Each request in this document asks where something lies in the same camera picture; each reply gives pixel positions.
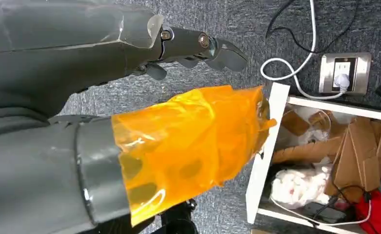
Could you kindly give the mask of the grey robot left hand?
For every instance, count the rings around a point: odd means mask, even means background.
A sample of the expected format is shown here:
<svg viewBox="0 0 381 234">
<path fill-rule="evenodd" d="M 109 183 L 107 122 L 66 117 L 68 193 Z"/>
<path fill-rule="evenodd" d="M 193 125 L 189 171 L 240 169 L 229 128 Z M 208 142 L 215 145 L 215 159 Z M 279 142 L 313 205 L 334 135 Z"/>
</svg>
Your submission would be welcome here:
<svg viewBox="0 0 381 234">
<path fill-rule="evenodd" d="M 60 116 L 72 94 L 163 63 L 242 71 L 235 45 L 105 0 L 0 0 L 0 234 L 195 234 L 194 197 L 265 143 L 260 87 L 198 88 L 110 117 Z"/>
</svg>

